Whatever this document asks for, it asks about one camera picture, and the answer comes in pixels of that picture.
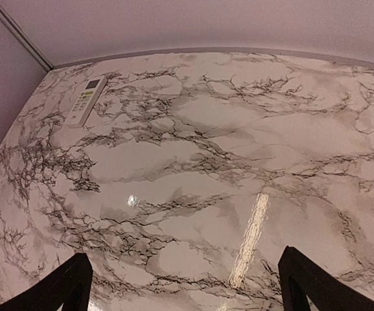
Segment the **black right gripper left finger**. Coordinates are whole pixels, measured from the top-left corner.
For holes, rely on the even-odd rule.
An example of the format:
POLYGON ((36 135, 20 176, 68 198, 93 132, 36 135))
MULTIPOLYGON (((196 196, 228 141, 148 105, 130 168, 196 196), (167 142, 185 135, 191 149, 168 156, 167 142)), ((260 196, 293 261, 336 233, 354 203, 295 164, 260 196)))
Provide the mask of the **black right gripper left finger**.
POLYGON ((33 287, 0 305, 0 310, 81 310, 89 306, 93 269, 76 253, 33 287))

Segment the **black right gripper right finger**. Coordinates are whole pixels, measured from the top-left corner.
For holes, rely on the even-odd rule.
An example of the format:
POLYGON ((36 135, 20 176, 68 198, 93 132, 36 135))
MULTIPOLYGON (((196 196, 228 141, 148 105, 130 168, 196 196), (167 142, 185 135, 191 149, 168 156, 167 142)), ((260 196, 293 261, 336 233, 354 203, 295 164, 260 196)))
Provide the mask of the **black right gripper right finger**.
POLYGON ((344 285, 295 247, 281 255, 279 280, 285 310, 374 310, 374 301, 344 285))

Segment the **white remote control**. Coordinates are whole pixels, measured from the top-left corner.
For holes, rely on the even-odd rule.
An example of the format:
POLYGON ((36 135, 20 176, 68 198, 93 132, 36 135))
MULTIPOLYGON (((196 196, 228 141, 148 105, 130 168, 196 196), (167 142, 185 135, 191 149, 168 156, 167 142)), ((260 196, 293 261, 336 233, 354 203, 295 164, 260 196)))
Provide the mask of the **white remote control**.
POLYGON ((91 110, 98 100, 107 82, 106 76, 97 76, 88 80, 84 87, 77 92, 77 99, 73 104, 65 124, 70 128, 80 128, 86 123, 91 110))

